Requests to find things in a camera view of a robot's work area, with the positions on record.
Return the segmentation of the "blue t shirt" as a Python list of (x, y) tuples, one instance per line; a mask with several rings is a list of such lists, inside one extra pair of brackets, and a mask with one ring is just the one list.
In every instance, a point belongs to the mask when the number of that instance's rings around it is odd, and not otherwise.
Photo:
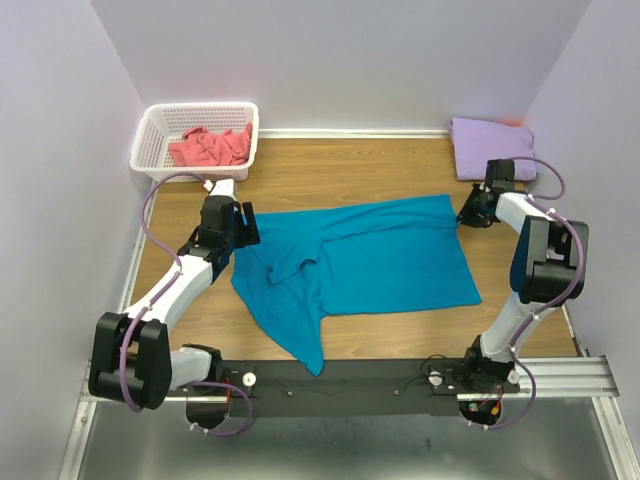
[(256, 217), (231, 283), (257, 325), (314, 376), (327, 316), (477, 305), (447, 195)]

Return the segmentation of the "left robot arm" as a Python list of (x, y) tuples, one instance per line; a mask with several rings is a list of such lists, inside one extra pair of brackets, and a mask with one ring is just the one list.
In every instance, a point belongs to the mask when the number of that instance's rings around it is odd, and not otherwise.
[(227, 195), (206, 197), (199, 225), (162, 279), (124, 312), (107, 312), (98, 320), (90, 394), (139, 412), (158, 408), (178, 387), (190, 385), (201, 395), (214, 393), (222, 380), (220, 352), (195, 344), (174, 350), (170, 332), (218, 279), (234, 251), (259, 241), (251, 203)]

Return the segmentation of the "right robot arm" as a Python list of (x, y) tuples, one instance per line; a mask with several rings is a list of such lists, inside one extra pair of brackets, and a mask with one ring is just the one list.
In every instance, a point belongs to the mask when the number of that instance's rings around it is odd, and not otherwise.
[(509, 272), (511, 294), (500, 314), (465, 352), (460, 379), (469, 390), (511, 381), (516, 359), (540, 322), (584, 289), (590, 229), (516, 189), (518, 157), (487, 162), (457, 215), (473, 228), (504, 223), (518, 234)]

